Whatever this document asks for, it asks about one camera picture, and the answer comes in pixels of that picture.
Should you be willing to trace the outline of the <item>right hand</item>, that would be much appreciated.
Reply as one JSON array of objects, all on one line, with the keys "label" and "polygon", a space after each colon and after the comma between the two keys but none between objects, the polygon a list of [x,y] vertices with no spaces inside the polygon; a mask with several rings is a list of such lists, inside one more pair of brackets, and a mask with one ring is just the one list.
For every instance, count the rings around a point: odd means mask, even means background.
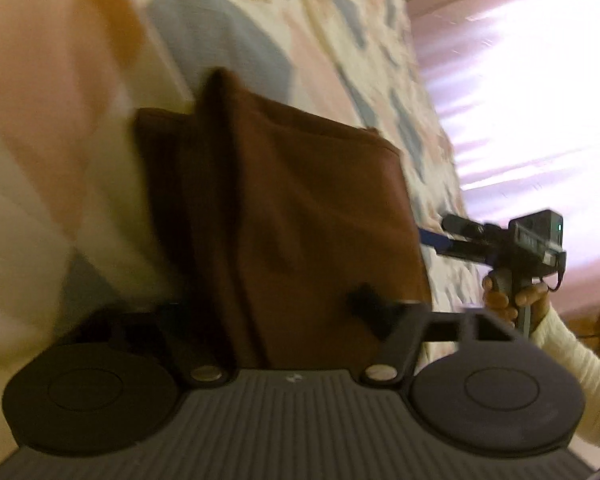
[{"label": "right hand", "polygon": [[534,332],[550,310],[550,291],[544,283],[533,284],[510,299],[494,288],[490,278],[482,281],[483,305],[505,323],[514,326],[519,315],[530,313],[529,332]]}]

